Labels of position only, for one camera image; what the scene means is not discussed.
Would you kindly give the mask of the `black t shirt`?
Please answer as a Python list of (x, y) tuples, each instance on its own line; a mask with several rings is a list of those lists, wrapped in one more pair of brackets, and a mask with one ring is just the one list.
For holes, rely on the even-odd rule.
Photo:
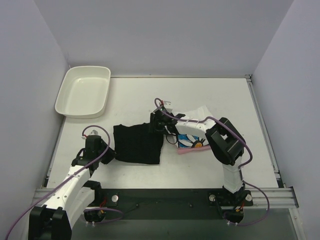
[(149, 124), (113, 127), (115, 159), (125, 163), (158, 165), (164, 143), (162, 134), (150, 133)]

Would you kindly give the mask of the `white daisy print t shirt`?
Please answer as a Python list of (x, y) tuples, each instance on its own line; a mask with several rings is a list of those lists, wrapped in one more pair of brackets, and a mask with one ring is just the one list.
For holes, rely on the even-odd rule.
[[(187, 118), (203, 120), (208, 116), (213, 116), (208, 108), (204, 105), (195, 110), (184, 112)], [(209, 142), (201, 137), (190, 134), (179, 134), (176, 137), (176, 146), (179, 150), (196, 149), (209, 146)]]

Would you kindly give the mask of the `white plastic bin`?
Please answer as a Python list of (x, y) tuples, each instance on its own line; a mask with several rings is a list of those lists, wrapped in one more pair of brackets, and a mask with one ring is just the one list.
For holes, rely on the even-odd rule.
[(94, 119), (103, 115), (109, 93), (111, 71), (104, 66), (70, 68), (62, 81), (55, 111), (67, 118)]

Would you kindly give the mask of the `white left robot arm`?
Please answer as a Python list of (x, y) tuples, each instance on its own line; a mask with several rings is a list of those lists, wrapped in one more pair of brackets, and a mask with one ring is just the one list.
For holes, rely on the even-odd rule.
[(65, 184), (29, 214), (29, 240), (69, 240), (83, 211), (101, 203), (101, 184), (91, 177), (100, 163), (108, 164), (115, 152), (99, 135), (89, 135), (71, 163)]

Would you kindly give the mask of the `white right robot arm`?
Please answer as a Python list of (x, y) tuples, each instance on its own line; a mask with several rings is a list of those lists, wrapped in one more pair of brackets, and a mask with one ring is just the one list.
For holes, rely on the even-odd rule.
[(222, 164), (223, 188), (236, 194), (244, 187), (242, 157), (248, 146), (227, 118), (217, 120), (208, 116), (199, 120), (182, 113), (173, 115), (161, 106), (150, 114), (149, 131), (162, 135), (190, 135), (204, 139), (208, 142), (214, 157)]

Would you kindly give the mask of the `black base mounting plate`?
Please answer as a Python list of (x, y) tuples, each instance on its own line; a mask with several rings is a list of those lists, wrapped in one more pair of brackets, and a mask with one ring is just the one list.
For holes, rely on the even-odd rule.
[(244, 207), (253, 206), (249, 190), (229, 193), (222, 188), (102, 189), (82, 219), (89, 223), (117, 220), (219, 220), (241, 221)]

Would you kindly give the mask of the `aluminium front rail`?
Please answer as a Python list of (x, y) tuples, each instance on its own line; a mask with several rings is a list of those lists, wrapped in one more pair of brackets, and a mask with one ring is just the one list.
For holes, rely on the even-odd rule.
[(100, 190), (103, 197), (106, 197), (107, 207), (123, 207), (125, 203), (131, 205), (140, 203), (170, 203), (187, 202), (194, 205), (196, 201), (202, 201), (213, 206), (211, 195), (219, 206), (232, 208), (237, 203), (245, 202), (245, 206), (257, 208), (290, 209), (298, 208), (295, 191), (291, 188), (256, 188), (247, 187), (238, 196), (229, 193), (222, 188), (214, 189), (106, 189)]

